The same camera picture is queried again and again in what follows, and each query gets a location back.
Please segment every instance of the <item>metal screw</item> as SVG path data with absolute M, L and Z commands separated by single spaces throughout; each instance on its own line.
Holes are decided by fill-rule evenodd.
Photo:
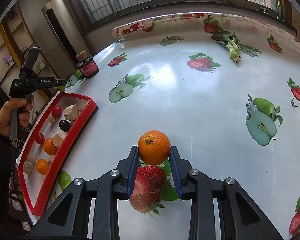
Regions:
M 73 183 L 74 183 L 75 185 L 80 185 L 80 184 L 82 184 L 82 182 L 83 182 L 83 180 L 82 180 L 81 178 L 77 178 L 77 179 L 75 179 L 75 180 L 73 181 Z
M 199 175 L 199 171 L 196 170 L 196 169 L 193 169 L 193 170 L 190 171 L 190 174 L 193 175 L 193 176 L 197 176 L 197 175 Z
M 110 171 L 110 175 L 111 176 L 118 176 L 119 173 L 120 173 L 120 171 L 118 171 L 118 170 L 112 170 L 112 171 Z
M 227 182 L 228 184 L 232 185 L 232 184 L 235 183 L 235 179 L 233 179 L 233 178 L 227 178 L 227 179 L 226 179 L 226 182 Z

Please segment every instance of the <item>cherry tomato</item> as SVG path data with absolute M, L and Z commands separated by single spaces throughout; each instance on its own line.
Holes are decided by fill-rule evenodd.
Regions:
M 54 118 L 59 118 L 62 115 L 62 107 L 61 106 L 55 106 L 52 109 L 52 116 Z
M 37 144 L 43 144 L 44 143 L 44 135 L 42 133 L 37 133 L 35 136 L 35 141 Z

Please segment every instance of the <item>blue gripper pad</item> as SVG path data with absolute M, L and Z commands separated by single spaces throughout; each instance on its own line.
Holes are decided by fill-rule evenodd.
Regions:
M 169 163 L 170 163 L 170 168 L 171 168 L 171 173 L 172 173 L 172 178 L 173 178 L 173 184 L 174 184 L 177 195 L 181 199 L 182 195 L 183 195 L 182 186 L 181 186 L 181 176 L 180 176 L 180 171 L 179 171 L 178 164 L 176 161 L 176 157 L 174 156 L 171 148 L 170 148 Z
M 131 194 L 133 193 L 134 183 L 136 181 L 136 176 L 137 176 L 138 164 L 139 164 L 139 151 L 137 149 L 134 153 L 130 171 L 129 171 L 129 175 L 128 175 L 128 179 L 127 179 L 128 198 L 130 198 Z

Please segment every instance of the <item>jar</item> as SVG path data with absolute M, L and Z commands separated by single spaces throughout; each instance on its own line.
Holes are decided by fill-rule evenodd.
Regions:
M 97 64 L 91 56 L 87 55 L 85 50 L 81 51 L 76 57 L 79 60 L 77 67 L 86 79 L 92 78 L 99 72 Z

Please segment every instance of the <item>dark grape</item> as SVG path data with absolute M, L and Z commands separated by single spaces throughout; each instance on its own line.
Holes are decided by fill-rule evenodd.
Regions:
M 67 120 L 61 120 L 59 122 L 59 127 L 64 132 L 68 132 L 70 130 L 71 125 L 70 125 L 70 123 Z

